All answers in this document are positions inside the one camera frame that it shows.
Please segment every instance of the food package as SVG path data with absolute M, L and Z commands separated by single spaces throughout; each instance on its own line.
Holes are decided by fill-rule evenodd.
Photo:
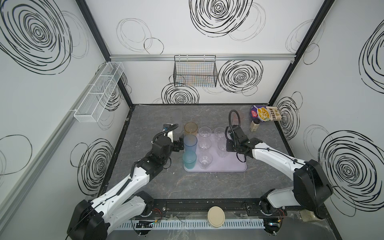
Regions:
M 252 108 L 251 108 L 251 115 L 252 115 L 252 119 L 255 120 L 257 119 L 257 109 L 258 108 L 266 108 L 266 106 L 256 106 L 256 105 L 253 105 Z
M 281 114 L 277 107 L 270 106 L 257 108 L 257 117 L 263 122 L 281 120 Z

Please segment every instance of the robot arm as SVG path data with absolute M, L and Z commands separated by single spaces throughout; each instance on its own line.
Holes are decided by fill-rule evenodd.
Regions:
M 172 152 L 184 149 L 182 138 L 173 141 L 172 131 L 177 127 L 165 124 L 154 136 L 151 151 L 132 165 L 130 175 L 92 202 L 83 200 L 75 207 L 67 229 L 72 240 L 106 239 L 127 219 L 151 213 L 153 198 L 147 193 L 129 198 L 163 170 Z
M 264 194 L 260 202 L 262 212 L 271 215 L 282 206 L 301 205 L 313 211 L 318 218 L 325 218 L 325 214 L 319 211 L 319 206 L 332 195 L 333 188 L 320 164 L 314 160 L 304 161 L 288 156 L 257 138 L 248 139 L 240 127 L 240 121 L 239 125 L 231 124 L 232 112 L 240 119 L 236 110 L 230 111 L 226 132 L 228 131 L 231 139 L 227 137 L 227 151 L 263 161 L 293 181 L 293 187 L 271 189 Z

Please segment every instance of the white mesh basket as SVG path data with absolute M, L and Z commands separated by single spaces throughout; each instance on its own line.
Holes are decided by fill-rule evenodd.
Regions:
M 121 62 L 107 63 L 74 114 L 79 122 L 99 121 L 123 71 L 124 66 Z

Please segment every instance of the white cable tray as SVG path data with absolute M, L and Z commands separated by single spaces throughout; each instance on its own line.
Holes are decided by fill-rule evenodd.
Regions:
M 182 219 L 182 220 L 161 220 L 154 224 L 152 230 L 181 230 L 181 229 L 255 229 L 265 228 L 262 218 L 252 219 L 226 219 L 224 224 L 215 228 L 209 225 L 206 219 Z M 133 230 L 130 221 L 121 224 L 116 230 Z
M 122 62 L 108 62 L 87 93 L 74 117 L 79 122 L 97 122 L 124 71 Z

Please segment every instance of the white wall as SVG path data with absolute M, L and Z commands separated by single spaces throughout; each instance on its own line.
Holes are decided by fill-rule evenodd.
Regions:
M 73 124 L 1 240 L 65 239 L 74 207 L 95 198 L 108 168 L 129 110 L 125 101 L 114 109 L 104 110 L 102 122 Z
M 334 186 L 326 206 L 348 240 L 382 238 L 383 11 L 379 0 L 337 0 L 318 59 L 307 65 L 308 50 L 275 103 L 295 156 L 320 161 Z
M 287 60 L 217 61 L 215 88 L 173 87 L 172 61 L 124 62 L 124 72 L 134 104 L 267 103 L 289 63 Z
M 0 207 L 104 61 L 76 2 L 45 2 L 2 5 L 26 4 L 0 20 Z
M 113 55 L 296 53 L 322 3 L 323 0 L 113 0 L 108 4 L 102 0 L 88 1 Z M 214 8 L 204 11 L 210 4 L 214 4 Z M 201 19 L 210 27 L 203 26 Z M 187 86 L 175 89 L 188 95 L 179 97 L 177 103 L 267 103 L 289 61 L 261 62 L 264 71 L 260 83 L 249 76 L 227 81 L 227 85 L 237 88 L 253 84 L 252 91 L 233 93 L 225 91 L 227 85 L 219 83 L 216 88 Z M 218 72 L 224 64 L 217 62 Z M 125 66 L 133 103 L 167 103 L 161 99 L 161 92 L 169 84 L 173 62 L 129 62 Z M 239 74 L 247 72 L 247 67 L 237 69 Z M 223 75 L 219 75 L 219 79 L 226 81 Z M 190 95 L 194 95 L 193 101 L 189 100 Z

